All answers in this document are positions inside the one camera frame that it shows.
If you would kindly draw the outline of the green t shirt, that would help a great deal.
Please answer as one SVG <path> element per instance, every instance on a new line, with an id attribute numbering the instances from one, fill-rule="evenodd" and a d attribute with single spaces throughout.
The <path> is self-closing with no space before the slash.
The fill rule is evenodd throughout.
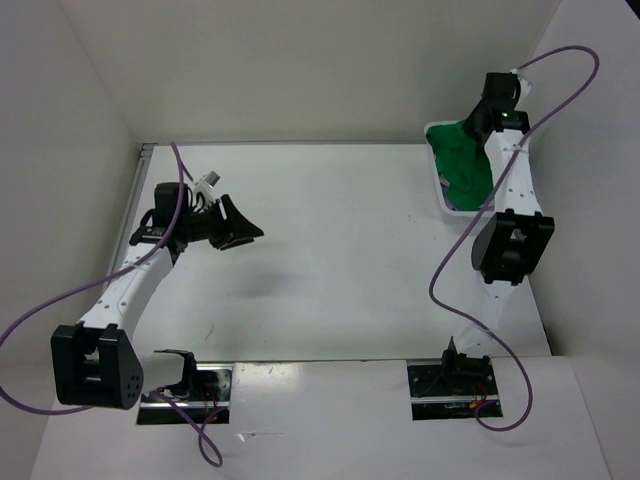
<path id="1" fill-rule="evenodd" d="M 459 207 L 479 210 L 493 190 L 489 160 L 462 131 L 464 120 L 427 128 L 438 176 L 445 181 L 445 197 Z"/>

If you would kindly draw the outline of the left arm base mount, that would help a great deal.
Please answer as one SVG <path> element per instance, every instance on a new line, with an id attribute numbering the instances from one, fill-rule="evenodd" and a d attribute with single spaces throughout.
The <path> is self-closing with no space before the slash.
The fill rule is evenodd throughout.
<path id="1" fill-rule="evenodd" d="M 201 425 L 209 416 L 210 424 L 228 424 L 230 419 L 233 366 L 199 364 L 189 386 L 172 385 L 160 389 L 193 422 Z M 141 397 L 136 424 L 139 426 L 179 425 L 187 421 L 162 398 L 152 394 Z"/>

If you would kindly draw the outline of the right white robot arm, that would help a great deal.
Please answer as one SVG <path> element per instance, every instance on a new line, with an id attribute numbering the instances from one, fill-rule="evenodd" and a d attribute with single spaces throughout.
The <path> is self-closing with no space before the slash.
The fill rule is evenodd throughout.
<path id="1" fill-rule="evenodd" d="M 542 213 L 529 164 L 530 123 L 519 101 L 530 83 L 516 73 L 488 73 L 481 99 L 463 123 L 463 132 L 489 160 L 497 191 L 493 215 L 471 248 L 479 302 L 473 324 L 454 335 L 442 355 L 439 382 L 450 393 L 476 393 L 486 381 L 490 355 L 503 310 L 511 295 L 538 265 L 555 230 Z"/>

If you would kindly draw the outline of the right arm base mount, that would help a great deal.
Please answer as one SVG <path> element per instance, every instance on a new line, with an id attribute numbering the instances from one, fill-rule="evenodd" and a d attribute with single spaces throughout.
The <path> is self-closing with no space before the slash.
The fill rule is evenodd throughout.
<path id="1" fill-rule="evenodd" d="M 473 419 L 503 416 L 492 366 L 480 379 L 447 381 L 440 360 L 408 361 L 406 365 L 413 421 Z"/>

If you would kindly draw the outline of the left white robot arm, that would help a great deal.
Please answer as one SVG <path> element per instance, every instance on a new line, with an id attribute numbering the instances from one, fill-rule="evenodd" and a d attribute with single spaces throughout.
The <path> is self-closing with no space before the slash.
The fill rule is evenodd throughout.
<path id="1" fill-rule="evenodd" d="M 131 343 L 137 324 L 160 283 L 194 242 L 224 251 L 253 242 L 264 232 L 223 195 L 196 212 L 177 185 L 165 185 L 133 233 L 124 275 L 82 318 L 51 336 L 56 395 L 60 403 L 128 410 L 139 397 L 166 389 L 180 400 L 200 385 L 192 352 L 160 349 L 138 355 Z"/>

